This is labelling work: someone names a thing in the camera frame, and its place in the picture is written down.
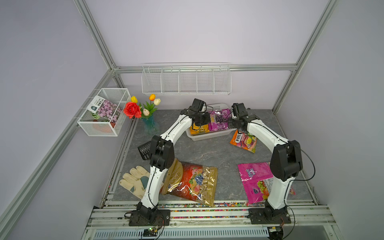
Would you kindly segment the orange Fox's candy bag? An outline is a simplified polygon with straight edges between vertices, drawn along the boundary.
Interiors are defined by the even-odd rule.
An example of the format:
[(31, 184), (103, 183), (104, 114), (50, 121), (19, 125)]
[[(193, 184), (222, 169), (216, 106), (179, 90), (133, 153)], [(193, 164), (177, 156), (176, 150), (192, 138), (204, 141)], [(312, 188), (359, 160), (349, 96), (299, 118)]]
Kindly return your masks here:
[(255, 153), (257, 138), (253, 135), (240, 133), (238, 130), (236, 130), (230, 141), (230, 144), (243, 150), (247, 150), (251, 153)]

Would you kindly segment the purple grape candy bag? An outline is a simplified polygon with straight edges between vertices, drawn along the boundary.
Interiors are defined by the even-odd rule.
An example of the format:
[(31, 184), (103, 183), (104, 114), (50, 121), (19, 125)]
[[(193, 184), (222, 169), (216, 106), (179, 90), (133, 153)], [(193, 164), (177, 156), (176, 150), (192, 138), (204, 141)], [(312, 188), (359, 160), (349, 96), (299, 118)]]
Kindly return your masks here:
[(210, 112), (209, 131), (217, 132), (229, 128), (228, 119), (232, 116), (230, 109)]

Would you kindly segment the white plastic perforated basket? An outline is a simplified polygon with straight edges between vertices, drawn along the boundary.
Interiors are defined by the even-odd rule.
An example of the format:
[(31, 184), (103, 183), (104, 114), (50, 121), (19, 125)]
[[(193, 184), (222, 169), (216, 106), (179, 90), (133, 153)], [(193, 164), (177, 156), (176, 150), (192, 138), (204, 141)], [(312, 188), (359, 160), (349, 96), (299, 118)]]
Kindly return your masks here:
[[(213, 111), (221, 111), (223, 109), (228, 109), (229, 108), (229, 106), (227, 104), (225, 104), (225, 103), (209, 104), (209, 106), (211, 106), (209, 108), (209, 111), (211, 111), (211, 110), (213, 110)], [(186, 131), (186, 134), (193, 141), (201, 141), (201, 140), (206, 140), (206, 139), (226, 136), (226, 135), (229, 135), (233, 131), (235, 131), (235, 129), (226, 129), (226, 130), (212, 131), (212, 132), (208, 132), (208, 133), (200, 133), (200, 134), (192, 135), (191, 131), (188, 129)]]

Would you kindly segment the yellow mango candy bag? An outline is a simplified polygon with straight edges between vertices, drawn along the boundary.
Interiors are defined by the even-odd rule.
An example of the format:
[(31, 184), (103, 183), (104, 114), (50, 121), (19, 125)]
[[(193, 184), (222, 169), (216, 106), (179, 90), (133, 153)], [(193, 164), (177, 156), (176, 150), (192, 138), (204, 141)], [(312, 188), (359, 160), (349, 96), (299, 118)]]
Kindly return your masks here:
[(196, 124), (193, 124), (190, 127), (190, 134), (191, 135), (199, 135), (199, 134), (206, 134), (209, 133), (209, 125), (202, 125), (202, 126), (197, 126)]

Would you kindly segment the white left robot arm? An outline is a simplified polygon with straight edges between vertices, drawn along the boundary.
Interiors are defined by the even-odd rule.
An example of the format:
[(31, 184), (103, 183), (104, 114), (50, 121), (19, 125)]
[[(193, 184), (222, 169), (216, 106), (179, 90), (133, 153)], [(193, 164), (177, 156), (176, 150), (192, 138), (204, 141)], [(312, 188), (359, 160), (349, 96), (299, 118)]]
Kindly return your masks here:
[(181, 111), (177, 120), (161, 135), (153, 136), (148, 142), (150, 177), (144, 196), (137, 205), (137, 211), (152, 213), (157, 210), (159, 194), (168, 169), (175, 159), (174, 144), (193, 125), (206, 125), (209, 120), (206, 102), (194, 99), (191, 106)]

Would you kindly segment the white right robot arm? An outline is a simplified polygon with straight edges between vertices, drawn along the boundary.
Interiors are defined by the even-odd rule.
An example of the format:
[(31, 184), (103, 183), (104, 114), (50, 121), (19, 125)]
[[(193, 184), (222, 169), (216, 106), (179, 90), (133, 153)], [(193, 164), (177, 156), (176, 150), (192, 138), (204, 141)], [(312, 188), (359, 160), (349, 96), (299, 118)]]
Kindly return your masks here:
[(289, 141), (274, 132), (255, 115), (249, 115), (243, 103), (232, 105), (229, 128), (255, 136), (272, 153), (270, 169), (273, 185), (267, 207), (277, 211), (287, 208), (287, 198), (293, 181), (303, 169), (302, 152), (297, 141)]

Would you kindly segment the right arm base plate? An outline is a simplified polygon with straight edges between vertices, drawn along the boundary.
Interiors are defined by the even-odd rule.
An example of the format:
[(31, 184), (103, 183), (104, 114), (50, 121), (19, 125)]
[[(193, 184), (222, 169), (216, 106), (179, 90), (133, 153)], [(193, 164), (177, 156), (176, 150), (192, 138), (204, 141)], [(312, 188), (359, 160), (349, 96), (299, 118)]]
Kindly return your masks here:
[(286, 207), (278, 210), (271, 207), (249, 209), (247, 218), (251, 220), (252, 225), (283, 225), (292, 223)]

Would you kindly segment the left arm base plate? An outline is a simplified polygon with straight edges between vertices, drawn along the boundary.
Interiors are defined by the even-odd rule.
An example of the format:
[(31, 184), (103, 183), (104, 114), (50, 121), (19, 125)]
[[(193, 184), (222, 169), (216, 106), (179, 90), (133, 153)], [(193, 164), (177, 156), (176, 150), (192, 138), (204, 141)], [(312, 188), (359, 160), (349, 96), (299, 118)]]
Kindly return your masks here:
[(168, 226), (170, 224), (170, 210), (135, 210), (128, 217), (130, 227)]

